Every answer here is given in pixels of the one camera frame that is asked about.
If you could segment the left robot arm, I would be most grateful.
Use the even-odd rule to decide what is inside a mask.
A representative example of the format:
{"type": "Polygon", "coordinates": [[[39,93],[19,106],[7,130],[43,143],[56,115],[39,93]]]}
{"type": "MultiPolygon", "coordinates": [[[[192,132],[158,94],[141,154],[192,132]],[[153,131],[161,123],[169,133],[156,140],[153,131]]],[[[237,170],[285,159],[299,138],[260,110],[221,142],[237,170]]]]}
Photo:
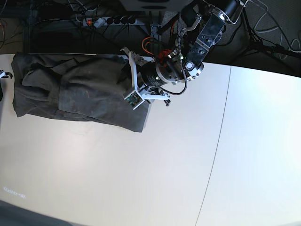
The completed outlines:
{"type": "Polygon", "coordinates": [[[206,0],[204,14],[196,13],[194,22],[188,22],[184,8],[178,18],[186,27],[177,25],[174,46],[145,61],[140,55],[122,48],[128,56],[132,86],[123,98],[132,109],[155,100],[170,104],[170,96],[183,94],[190,81],[203,71],[203,60],[211,47],[219,42],[226,24],[236,24],[248,2],[246,0],[206,0]]]}

